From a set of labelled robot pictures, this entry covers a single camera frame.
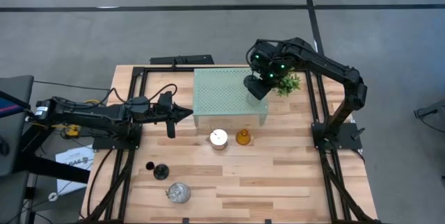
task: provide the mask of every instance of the potted plant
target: potted plant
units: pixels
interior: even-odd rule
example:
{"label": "potted plant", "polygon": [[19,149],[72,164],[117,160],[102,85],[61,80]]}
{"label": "potted plant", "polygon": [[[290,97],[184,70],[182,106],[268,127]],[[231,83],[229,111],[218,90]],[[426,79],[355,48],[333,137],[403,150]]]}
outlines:
{"label": "potted plant", "polygon": [[273,88],[280,97],[284,95],[288,97],[295,89],[300,90],[300,77],[292,70]]}

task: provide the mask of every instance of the wooden table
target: wooden table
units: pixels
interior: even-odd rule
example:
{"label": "wooden table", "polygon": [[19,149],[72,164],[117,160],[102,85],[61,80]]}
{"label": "wooden table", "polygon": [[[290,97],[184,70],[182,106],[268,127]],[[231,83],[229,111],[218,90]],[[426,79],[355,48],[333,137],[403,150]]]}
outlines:
{"label": "wooden table", "polygon": [[[244,65],[227,65],[227,67]],[[129,92],[133,65],[116,67],[112,87],[121,97]],[[193,117],[176,126],[176,138],[169,139],[165,123],[143,126],[143,138],[131,174],[131,186],[125,215],[126,223],[329,223],[329,211],[318,151],[313,147],[310,124],[312,112],[305,75],[299,74],[301,90],[289,97],[268,94],[269,115],[262,127],[250,130],[252,142],[241,146],[235,141],[235,129],[228,129],[229,145],[223,151],[213,150],[208,142],[211,128],[196,129]],[[192,72],[150,72],[145,90],[151,96],[167,83],[175,83],[178,92],[173,100],[192,108]],[[343,86],[324,78],[330,111],[343,99]],[[321,115],[318,90],[314,86]],[[108,104],[119,103],[110,96]],[[95,155],[92,177],[106,150]],[[115,153],[100,170],[92,194],[92,208],[110,187]],[[357,204],[372,218],[377,218],[363,161],[348,150],[339,151],[346,188]],[[145,164],[165,163],[170,176],[155,180]],[[174,182],[191,187],[190,200],[185,204],[170,202],[165,190]],[[337,190],[334,190],[339,218],[342,218]],[[86,216],[86,194],[82,214]],[[115,198],[113,217],[118,215],[120,192]]]}

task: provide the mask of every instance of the green mesh platform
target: green mesh platform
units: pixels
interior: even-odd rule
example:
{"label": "green mesh platform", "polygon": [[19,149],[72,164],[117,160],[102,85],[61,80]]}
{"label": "green mesh platform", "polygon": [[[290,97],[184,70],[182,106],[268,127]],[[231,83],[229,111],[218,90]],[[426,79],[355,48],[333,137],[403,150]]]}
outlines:
{"label": "green mesh platform", "polygon": [[250,68],[196,68],[193,115],[265,117],[268,113],[267,99],[257,100],[243,84],[244,77],[249,74],[252,74]]}

